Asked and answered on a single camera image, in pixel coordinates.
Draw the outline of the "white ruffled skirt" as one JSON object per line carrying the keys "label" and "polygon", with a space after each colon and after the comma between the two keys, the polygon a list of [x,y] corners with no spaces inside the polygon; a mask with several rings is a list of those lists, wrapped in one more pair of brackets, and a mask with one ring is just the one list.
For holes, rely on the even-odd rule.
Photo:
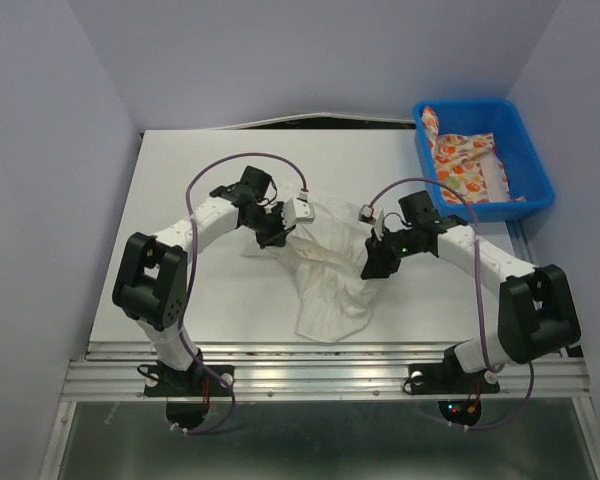
{"label": "white ruffled skirt", "polygon": [[369,232],[358,222],[358,208],[345,200],[313,201],[315,220],[297,227],[283,247],[245,244],[241,255],[274,260],[293,278],[299,298],[297,335],[336,343],[364,330],[373,318],[382,280],[363,280]]}

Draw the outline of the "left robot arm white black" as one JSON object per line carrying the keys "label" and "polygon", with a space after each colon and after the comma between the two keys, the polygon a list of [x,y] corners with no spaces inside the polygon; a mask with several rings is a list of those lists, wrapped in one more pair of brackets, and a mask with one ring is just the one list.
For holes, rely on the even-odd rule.
{"label": "left robot arm white black", "polygon": [[247,166],[238,182],[212,190],[196,208],[188,205],[185,219],[160,232],[128,238],[112,301],[155,348],[155,369],[140,369],[146,379],[190,394],[209,376],[202,352],[184,326],[197,256],[241,227],[254,232],[261,247],[283,247],[293,228],[285,225],[285,204],[266,198],[270,189],[277,189],[271,175]]}

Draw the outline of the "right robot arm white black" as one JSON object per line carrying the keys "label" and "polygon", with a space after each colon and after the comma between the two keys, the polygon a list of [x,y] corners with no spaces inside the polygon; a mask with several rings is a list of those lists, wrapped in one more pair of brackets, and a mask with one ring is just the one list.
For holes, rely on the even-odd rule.
{"label": "right robot arm white black", "polygon": [[404,258],[431,254],[469,274],[477,292],[498,299],[496,325],[478,316],[479,334],[445,350],[437,363],[415,364],[405,382],[410,394],[464,392],[473,381],[507,365],[528,364],[581,339],[566,273],[556,265],[536,266],[483,239],[457,215],[443,216],[426,191],[399,201],[404,227],[392,231],[384,214],[364,205],[359,219],[371,225],[365,241],[364,280],[387,279]]}

